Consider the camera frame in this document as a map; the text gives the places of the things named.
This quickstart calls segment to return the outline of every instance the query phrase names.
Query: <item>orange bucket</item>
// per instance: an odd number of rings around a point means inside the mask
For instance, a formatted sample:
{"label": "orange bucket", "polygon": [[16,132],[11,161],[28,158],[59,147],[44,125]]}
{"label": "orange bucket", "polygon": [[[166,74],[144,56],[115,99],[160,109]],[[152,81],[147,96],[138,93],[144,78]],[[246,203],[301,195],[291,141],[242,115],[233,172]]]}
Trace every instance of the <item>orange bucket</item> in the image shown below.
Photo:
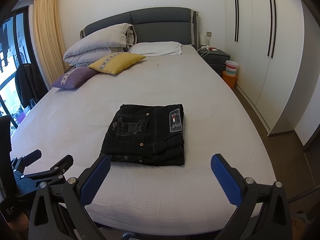
{"label": "orange bucket", "polygon": [[227,83],[227,85],[228,85],[231,89],[234,89],[234,88],[235,88],[237,75],[235,75],[235,76],[229,76],[229,75],[226,74],[226,71],[223,71],[223,72],[222,72],[222,79],[225,81],[225,83]]}

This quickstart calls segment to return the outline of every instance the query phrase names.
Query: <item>striped plastic container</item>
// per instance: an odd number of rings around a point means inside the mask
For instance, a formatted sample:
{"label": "striped plastic container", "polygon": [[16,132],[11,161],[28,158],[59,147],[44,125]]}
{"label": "striped plastic container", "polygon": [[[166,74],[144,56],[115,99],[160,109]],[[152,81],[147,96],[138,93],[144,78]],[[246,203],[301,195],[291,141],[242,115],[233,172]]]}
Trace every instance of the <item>striped plastic container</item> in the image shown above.
{"label": "striped plastic container", "polygon": [[227,60],[226,61],[226,74],[229,76],[235,76],[238,68],[238,63]]}

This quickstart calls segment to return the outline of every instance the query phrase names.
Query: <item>gray upholstered headboard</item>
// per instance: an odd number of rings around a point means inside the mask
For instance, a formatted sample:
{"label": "gray upholstered headboard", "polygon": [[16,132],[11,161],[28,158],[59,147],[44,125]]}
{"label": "gray upholstered headboard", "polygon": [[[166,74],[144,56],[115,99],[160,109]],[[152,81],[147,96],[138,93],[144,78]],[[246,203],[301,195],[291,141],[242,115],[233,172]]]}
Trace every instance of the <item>gray upholstered headboard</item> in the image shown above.
{"label": "gray upholstered headboard", "polygon": [[120,24],[134,25],[137,42],[177,41],[198,49],[198,12],[182,7],[154,7],[117,14],[87,25],[80,38]]}

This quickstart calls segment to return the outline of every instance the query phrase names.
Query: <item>purple pillow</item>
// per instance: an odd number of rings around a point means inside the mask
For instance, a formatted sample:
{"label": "purple pillow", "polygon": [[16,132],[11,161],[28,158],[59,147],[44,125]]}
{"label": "purple pillow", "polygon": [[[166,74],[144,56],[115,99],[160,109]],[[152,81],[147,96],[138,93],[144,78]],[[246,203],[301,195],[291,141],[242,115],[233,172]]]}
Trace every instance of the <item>purple pillow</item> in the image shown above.
{"label": "purple pillow", "polygon": [[88,67],[74,68],[59,77],[51,86],[55,88],[73,89],[98,73],[98,71]]}

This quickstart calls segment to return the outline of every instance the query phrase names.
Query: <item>white wardrobe door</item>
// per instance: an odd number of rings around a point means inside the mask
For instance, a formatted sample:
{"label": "white wardrobe door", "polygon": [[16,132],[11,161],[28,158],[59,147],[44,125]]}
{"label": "white wardrobe door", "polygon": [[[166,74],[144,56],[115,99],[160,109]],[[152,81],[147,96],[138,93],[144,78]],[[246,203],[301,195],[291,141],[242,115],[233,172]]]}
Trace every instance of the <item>white wardrobe door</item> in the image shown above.
{"label": "white wardrobe door", "polygon": [[235,0],[226,0],[226,41],[225,52],[231,57],[231,60],[235,60],[235,28],[236,28],[236,5]]}
{"label": "white wardrobe door", "polygon": [[268,57],[271,28],[270,0],[252,0],[252,16],[250,59],[245,82],[241,88],[252,103],[256,105],[267,75],[270,60],[270,57]]}
{"label": "white wardrobe door", "polygon": [[276,10],[275,51],[256,105],[271,129],[291,95],[300,68],[304,44],[301,0],[276,0]]}
{"label": "white wardrobe door", "polygon": [[250,57],[252,39],[252,0],[239,0],[239,34],[234,61],[239,64],[237,84],[243,87]]}

